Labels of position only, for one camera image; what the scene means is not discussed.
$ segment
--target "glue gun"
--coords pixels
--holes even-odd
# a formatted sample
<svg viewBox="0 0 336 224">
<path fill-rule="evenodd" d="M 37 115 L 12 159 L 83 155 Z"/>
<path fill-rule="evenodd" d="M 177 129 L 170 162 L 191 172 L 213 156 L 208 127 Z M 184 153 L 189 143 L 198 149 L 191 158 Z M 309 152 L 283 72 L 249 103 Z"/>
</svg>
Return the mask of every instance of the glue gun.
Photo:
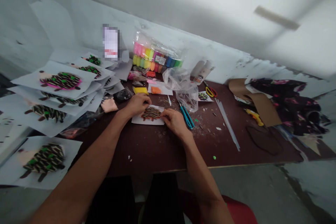
<svg viewBox="0 0 336 224">
<path fill-rule="evenodd" d="M 259 126 L 264 126 L 263 122 L 261 121 L 259 115 L 256 112 L 253 112 L 252 110 L 249 109 L 244 109 L 246 111 L 247 114 L 252 115 L 252 117 L 257 121 Z"/>
</svg>

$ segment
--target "scissors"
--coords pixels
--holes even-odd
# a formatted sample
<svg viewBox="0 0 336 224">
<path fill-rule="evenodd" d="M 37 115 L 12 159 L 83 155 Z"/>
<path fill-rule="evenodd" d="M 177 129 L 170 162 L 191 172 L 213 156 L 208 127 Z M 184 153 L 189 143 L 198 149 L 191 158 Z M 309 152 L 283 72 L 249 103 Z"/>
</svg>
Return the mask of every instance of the scissors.
<svg viewBox="0 0 336 224">
<path fill-rule="evenodd" d="M 213 89 L 212 87 L 209 87 L 207 82 L 204 80 L 203 81 L 205 84 L 205 91 L 206 93 L 210 96 L 210 97 L 217 97 L 217 92 L 215 89 Z"/>
<path fill-rule="evenodd" d="M 187 127 L 191 130 L 195 127 L 195 124 L 192 122 L 192 119 L 190 118 L 190 115 L 188 113 L 188 111 L 186 110 L 186 108 L 184 106 L 181 105 L 180 101 L 177 100 L 179 105 L 180 105 L 180 109 L 182 112 L 182 115 L 184 117 L 184 120 L 186 121 L 185 123 L 187 124 Z"/>
</svg>

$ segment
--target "orange-handled scissors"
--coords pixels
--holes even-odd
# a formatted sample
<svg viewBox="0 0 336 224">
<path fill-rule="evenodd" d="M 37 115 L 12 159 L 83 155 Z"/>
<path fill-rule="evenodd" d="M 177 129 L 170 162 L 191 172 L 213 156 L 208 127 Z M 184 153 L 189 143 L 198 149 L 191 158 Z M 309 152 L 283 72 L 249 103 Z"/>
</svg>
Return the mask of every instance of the orange-handled scissors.
<svg viewBox="0 0 336 224">
<path fill-rule="evenodd" d="M 208 86 L 207 82 L 204 80 L 203 81 L 205 84 L 205 91 L 210 97 L 217 97 L 217 92 L 215 89 L 211 88 Z"/>
</svg>

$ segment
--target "green clay dot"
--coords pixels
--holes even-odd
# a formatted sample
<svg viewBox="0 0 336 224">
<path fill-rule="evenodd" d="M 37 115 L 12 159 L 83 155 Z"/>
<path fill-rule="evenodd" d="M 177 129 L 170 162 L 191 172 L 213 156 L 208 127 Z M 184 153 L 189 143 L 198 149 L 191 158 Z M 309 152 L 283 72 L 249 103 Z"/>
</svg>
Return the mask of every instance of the green clay dot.
<svg viewBox="0 0 336 224">
<path fill-rule="evenodd" d="M 30 160 L 29 162 L 28 162 L 28 164 L 34 164 L 34 163 L 36 163 L 37 161 L 35 160 L 35 159 L 32 159 L 32 160 Z"/>
</svg>

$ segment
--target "white bottle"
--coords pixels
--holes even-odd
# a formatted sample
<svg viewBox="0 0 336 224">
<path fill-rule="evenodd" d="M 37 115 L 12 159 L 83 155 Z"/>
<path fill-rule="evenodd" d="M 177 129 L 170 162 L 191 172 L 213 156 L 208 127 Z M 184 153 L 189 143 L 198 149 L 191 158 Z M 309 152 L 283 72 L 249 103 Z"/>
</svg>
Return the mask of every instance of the white bottle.
<svg viewBox="0 0 336 224">
<path fill-rule="evenodd" d="M 207 60 L 204 67 L 200 70 L 199 74 L 195 76 L 194 82 L 196 83 L 196 85 L 199 86 L 214 68 L 215 67 L 212 66 L 212 61 Z"/>
</svg>

